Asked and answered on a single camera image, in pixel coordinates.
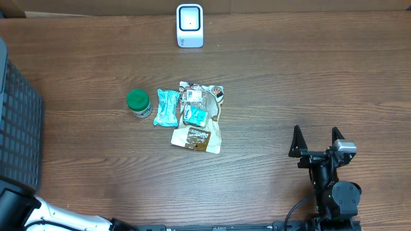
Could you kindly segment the teal Kleenex tissue pack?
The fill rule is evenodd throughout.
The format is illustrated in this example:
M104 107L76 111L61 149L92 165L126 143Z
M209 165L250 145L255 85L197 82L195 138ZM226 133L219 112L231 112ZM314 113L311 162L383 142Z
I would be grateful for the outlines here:
M183 122L197 127L204 127L207 122L208 112L191 105L186 105L183 113Z

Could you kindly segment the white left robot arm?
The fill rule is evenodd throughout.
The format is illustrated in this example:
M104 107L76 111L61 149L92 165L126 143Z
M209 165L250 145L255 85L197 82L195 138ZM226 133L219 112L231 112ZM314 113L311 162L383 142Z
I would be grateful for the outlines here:
M87 216L50 205L35 191L1 178L1 230L120 231L138 228L119 219Z

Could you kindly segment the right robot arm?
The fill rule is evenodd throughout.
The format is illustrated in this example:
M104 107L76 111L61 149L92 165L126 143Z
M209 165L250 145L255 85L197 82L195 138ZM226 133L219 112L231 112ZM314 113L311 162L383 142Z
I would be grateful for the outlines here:
M284 230L361 230L358 215L362 189L354 183L341 181L337 169L352 161L357 152L356 144L344 138L337 127L332 128L332 144L324 151L310 151L299 126L293 130L288 156L298 158L297 167L309 171L314 193L294 205L284 220ZM305 220L289 224L292 213L310 199L316 201L316 214Z

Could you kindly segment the teal snack packet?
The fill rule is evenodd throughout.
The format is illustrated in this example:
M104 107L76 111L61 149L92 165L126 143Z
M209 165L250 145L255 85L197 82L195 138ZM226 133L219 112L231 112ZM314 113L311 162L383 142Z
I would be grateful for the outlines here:
M159 106L157 115L153 120L154 126L177 127L176 109L179 102L179 93L174 90L158 89Z

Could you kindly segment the green lid jar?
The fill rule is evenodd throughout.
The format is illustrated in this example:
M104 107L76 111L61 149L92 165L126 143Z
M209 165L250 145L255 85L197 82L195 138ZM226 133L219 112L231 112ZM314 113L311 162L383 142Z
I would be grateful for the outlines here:
M152 113L152 104L148 94L143 89L133 89L127 94L128 108L138 118L146 118Z

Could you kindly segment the brown clear snack bag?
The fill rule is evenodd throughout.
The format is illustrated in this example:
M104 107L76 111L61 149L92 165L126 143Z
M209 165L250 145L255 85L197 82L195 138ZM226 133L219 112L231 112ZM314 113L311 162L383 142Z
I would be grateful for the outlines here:
M222 144L219 118L222 111L224 89L219 85L200 85L186 81L179 86L180 119L173 131L171 144L183 148L219 154ZM208 112L204 127L183 122L186 105Z

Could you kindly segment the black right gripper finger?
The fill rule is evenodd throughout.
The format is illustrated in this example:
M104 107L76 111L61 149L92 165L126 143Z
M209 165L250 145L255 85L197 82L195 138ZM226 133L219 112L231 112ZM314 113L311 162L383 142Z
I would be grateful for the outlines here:
M331 132L332 144L335 144L337 141L344 140L344 136L341 134L340 130L335 126L332 128Z
M306 152L307 150L308 150L308 147L304 140L301 129L299 125L295 125L294 131L293 131L293 139L292 139L292 143L290 146L290 150L288 152L288 156L289 157L301 157L302 156L301 153Z

